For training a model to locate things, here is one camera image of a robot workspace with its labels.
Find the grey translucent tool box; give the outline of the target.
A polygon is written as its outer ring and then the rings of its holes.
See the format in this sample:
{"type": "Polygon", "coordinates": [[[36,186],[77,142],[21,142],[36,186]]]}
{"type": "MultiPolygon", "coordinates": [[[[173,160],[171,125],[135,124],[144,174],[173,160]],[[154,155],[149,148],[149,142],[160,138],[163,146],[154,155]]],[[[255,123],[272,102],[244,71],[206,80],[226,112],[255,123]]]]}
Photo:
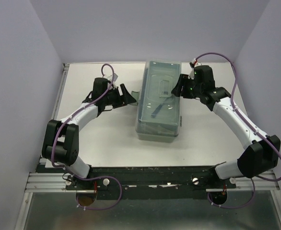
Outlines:
{"type": "Polygon", "coordinates": [[[138,96],[135,130],[141,140],[173,142],[180,129],[180,98],[171,94],[179,75],[180,62],[150,60],[145,64],[138,96]],[[151,114],[168,98],[156,118],[151,114]]]}

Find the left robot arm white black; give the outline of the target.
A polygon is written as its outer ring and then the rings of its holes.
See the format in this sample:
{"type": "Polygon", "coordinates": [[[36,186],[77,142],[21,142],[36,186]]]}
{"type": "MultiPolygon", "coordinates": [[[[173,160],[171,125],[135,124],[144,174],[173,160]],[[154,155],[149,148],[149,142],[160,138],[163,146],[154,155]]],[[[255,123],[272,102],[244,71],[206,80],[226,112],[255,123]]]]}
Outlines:
{"type": "Polygon", "coordinates": [[[108,79],[95,78],[93,90],[76,111],[61,120],[48,122],[42,157],[50,160],[55,168],[63,168],[76,175],[77,184],[82,189],[89,189],[94,181],[89,174],[90,165],[79,157],[79,132],[107,106],[116,109],[136,102],[124,84],[116,87],[108,79]]]}

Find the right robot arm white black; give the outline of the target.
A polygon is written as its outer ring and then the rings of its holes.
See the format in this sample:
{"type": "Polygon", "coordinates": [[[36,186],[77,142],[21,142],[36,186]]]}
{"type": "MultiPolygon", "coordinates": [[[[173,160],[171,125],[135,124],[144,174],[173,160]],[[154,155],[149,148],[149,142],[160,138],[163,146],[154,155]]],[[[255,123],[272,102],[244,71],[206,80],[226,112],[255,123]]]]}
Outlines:
{"type": "Polygon", "coordinates": [[[224,87],[215,86],[210,66],[197,66],[190,75],[180,74],[172,95],[198,98],[226,123],[243,146],[244,152],[237,160],[214,167],[214,172],[207,177],[210,186],[220,187],[231,177],[253,178],[277,166],[280,139],[258,128],[231,100],[231,94],[224,87]]]}

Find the small claw hammer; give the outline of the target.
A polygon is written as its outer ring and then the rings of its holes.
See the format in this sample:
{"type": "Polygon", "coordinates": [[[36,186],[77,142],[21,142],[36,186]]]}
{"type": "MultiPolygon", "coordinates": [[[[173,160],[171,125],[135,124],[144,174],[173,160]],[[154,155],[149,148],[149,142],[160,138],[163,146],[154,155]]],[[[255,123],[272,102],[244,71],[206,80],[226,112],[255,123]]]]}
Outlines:
{"type": "Polygon", "coordinates": [[[156,108],[155,110],[152,112],[151,117],[152,118],[156,118],[156,116],[158,115],[158,113],[160,112],[161,108],[163,107],[164,103],[167,101],[168,98],[165,98],[156,108]]]}

